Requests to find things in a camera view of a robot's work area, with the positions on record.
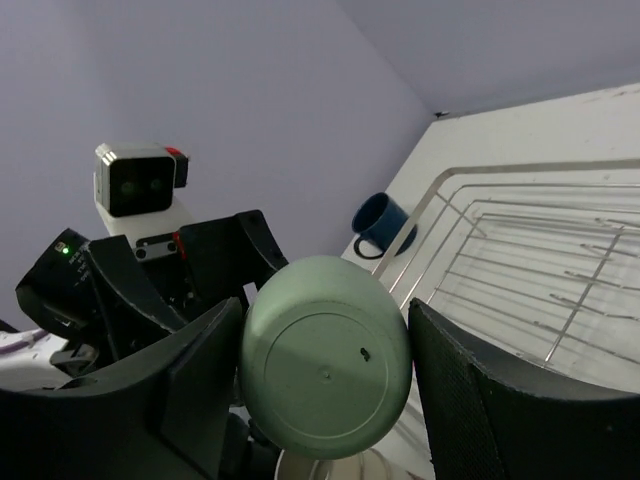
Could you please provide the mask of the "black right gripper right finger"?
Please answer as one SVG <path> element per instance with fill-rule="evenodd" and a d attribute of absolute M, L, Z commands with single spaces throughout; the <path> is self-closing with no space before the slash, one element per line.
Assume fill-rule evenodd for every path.
<path fill-rule="evenodd" d="M 408 326 L 437 478 L 638 478 L 638 395 L 529 363 L 419 299 Z"/>

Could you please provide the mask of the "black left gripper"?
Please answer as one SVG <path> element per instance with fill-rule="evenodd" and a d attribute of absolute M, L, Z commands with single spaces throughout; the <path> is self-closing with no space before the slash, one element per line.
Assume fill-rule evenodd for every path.
<path fill-rule="evenodd" d="M 124 235 L 87 244 L 99 279 L 102 353 L 121 360 L 173 334 L 229 299 L 249 307 L 244 287 L 261 288 L 288 261 L 260 210 L 181 227 L 140 259 Z"/>

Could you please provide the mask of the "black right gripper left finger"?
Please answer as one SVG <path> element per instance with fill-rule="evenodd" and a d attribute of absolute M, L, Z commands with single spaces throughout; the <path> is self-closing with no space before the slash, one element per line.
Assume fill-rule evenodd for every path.
<path fill-rule="evenodd" d="M 2 478 L 217 478 L 242 323 L 230 298 L 60 389 L 3 391 Z"/>

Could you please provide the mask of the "cream brown cup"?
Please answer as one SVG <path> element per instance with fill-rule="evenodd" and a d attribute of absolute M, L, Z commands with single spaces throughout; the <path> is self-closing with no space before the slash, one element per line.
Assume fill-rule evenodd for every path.
<path fill-rule="evenodd" d="M 401 480 L 411 479 L 401 467 L 380 452 L 369 449 L 338 460 L 314 460 L 283 452 L 277 462 L 275 480 Z"/>

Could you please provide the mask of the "mint green cup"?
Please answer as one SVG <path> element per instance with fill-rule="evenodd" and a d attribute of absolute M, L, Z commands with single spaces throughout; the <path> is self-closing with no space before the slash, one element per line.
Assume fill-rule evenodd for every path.
<path fill-rule="evenodd" d="M 381 440 L 405 407 L 406 322 L 369 271 L 340 257 L 299 259 L 258 290 L 238 375 L 249 414 L 278 447 L 349 457 Z"/>

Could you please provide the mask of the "dark blue mug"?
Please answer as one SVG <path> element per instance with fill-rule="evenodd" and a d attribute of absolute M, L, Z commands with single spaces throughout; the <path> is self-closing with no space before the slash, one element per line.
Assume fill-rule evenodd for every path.
<path fill-rule="evenodd" d="M 354 253 L 364 260 L 382 258 L 408 219 L 409 214 L 387 193 L 379 192 L 372 195 L 352 218 L 351 229 L 357 236 L 353 244 Z M 376 247 L 379 253 L 364 254 L 361 251 L 363 242 Z"/>

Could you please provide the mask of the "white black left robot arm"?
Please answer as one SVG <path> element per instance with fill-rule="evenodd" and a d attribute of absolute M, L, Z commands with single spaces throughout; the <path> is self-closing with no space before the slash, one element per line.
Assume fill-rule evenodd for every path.
<path fill-rule="evenodd" d="M 1 335 L 3 397 L 57 396 L 116 374 L 164 370 L 286 259 L 258 210 L 99 240 L 63 231 L 18 282 L 35 323 Z"/>

